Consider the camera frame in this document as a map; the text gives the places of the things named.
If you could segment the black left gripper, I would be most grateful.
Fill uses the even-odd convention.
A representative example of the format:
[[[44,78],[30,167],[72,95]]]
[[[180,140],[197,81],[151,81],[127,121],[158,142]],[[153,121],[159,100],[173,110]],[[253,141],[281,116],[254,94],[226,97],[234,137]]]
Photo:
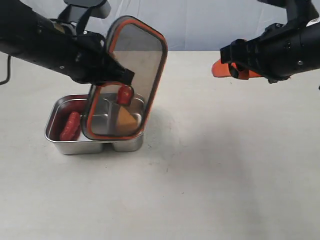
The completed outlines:
[[[132,84],[135,73],[125,68],[107,50],[107,40],[100,33],[88,32],[74,38],[77,54],[76,69],[71,79],[79,84],[102,86],[107,82],[123,84],[117,92],[118,105],[130,105],[134,96]]]

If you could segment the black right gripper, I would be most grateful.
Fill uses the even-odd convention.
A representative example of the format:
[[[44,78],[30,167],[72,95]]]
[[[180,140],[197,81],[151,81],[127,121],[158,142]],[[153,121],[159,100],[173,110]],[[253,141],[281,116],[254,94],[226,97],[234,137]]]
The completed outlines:
[[[236,39],[220,49],[211,68],[216,78],[266,78],[269,83],[288,80],[300,72],[300,26],[274,23],[252,39]]]

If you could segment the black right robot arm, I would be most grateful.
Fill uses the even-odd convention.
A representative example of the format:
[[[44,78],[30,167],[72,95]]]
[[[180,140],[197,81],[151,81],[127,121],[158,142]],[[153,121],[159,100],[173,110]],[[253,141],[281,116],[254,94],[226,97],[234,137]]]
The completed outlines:
[[[286,10],[287,23],[273,23],[251,40],[220,49],[211,68],[216,78],[265,78],[270,84],[320,67],[320,14],[310,0],[265,0]]]

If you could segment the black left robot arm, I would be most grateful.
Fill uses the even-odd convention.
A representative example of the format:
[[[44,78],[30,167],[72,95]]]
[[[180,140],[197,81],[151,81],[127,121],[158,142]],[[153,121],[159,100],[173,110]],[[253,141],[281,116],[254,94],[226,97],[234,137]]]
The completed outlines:
[[[0,50],[70,77],[79,84],[119,84],[117,103],[127,106],[134,96],[134,72],[107,50],[106,38],[86,31],[91,17],[105,19],[106,0],[67,0],[57,18],[46,18],[19,0],[0,3]]]

